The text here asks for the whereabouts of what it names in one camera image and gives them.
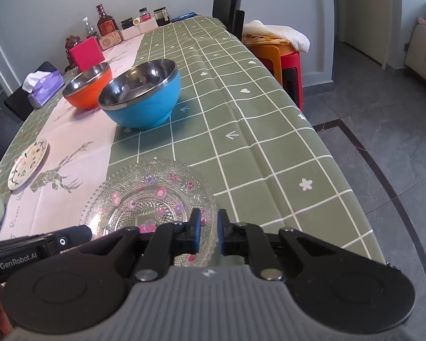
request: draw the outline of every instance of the plastic water bottle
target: plastic water bottle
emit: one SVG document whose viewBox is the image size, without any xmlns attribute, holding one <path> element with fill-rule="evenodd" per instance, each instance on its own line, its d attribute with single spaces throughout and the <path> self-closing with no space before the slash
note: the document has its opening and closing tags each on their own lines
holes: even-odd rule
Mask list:
<svg viewBox="0 0 426 341">
<path fill-rule="evenodd" d="M 85 17 L 82 21 L 85 23 L 85 33 L 87 34 L 87 38 L 95 37 L 99 40 L 98 32 L 96 32 L 95 28 L 93 28 L 93 26 L 89 23 L 89 19 Z"/>
</svg>

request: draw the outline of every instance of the pink box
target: pink box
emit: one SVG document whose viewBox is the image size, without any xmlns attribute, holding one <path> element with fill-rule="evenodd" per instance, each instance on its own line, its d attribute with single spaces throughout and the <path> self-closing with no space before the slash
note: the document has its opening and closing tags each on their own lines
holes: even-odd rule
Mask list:
<svg viewBox="0 0 426 341">
<path fill-rule="evenodd" d="M 81 72 L 104 61 L 103 51 L 95 37 L 89 37 L 69 50 Z"/>
</svg>

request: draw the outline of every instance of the white door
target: white door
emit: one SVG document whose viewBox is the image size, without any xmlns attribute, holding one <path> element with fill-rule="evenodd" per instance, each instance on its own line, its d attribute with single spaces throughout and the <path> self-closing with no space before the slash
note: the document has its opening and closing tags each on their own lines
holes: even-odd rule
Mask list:
<svg viewBox="0 0 426 341">
<path fill-rule="evenodd" d="M 391 0 L 337 0 L 338 38 L 385 65 Z"/>
</svg>

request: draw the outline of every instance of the sofa armrest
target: sofa armrest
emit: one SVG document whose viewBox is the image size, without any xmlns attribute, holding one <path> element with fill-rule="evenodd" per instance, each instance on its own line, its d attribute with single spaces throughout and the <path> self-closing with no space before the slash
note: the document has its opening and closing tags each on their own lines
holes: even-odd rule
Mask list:
<svg viewBox="0 0 426 341">
<path fill-rule="evenodd" d="M 423 74 L 426 56 L 426 26 L 418 24 L 412 34 L 405 64 L 419 74 Z"/>
</svg>

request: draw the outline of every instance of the dark floor border strip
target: dark floor border strip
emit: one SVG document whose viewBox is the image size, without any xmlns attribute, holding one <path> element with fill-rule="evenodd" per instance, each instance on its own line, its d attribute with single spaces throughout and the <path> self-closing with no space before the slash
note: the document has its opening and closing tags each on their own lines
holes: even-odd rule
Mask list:
<svg viewBox="0 0 426 341">
<path fill-rule="evenodd" d="M 371 168 L 371 170 L 373 171 L 373 173 L 376 175 L 377 179 L 379 180 L 380 184 L 382 185 L 382 187 L 385 189 L 386 193 L 390 197 L 396 211 L 401 217 L 401 220 L 407 232 L 409 233 L 412 243 L 415 246 L 415 250 L 417 252 L 418 258 L 421 261 L 421 265 L 423 266 L 423 271 L 426 276 L 426 252 L 424 250 L 423 244 L 420 241 L 420 238 L 418 237 L 415 227 L 413 226 L 412 221 L 410 220 L 404 206 L 399 200 L 398 194 L 394 190 L 390 181 L 385 177 L 380 167 L 377 165 L 373 157 L 371 157 L 371 155 L 368 153 L 368 151 L 360 142 L 360 140 L 353 134 L 350 128 L 341 119 L 335 119 L 330 122 L 317 124 L 314 126 L 314 130 L 316 132 L 320 132 L 322 130 L 328 130 L 334 127 L 339 127 L 339 129 L 346 135 L 346 137 L 349 139 L 352 145 L 358 150 L 360 155 L 369 165 L 369 167 Z"/>
</svg>

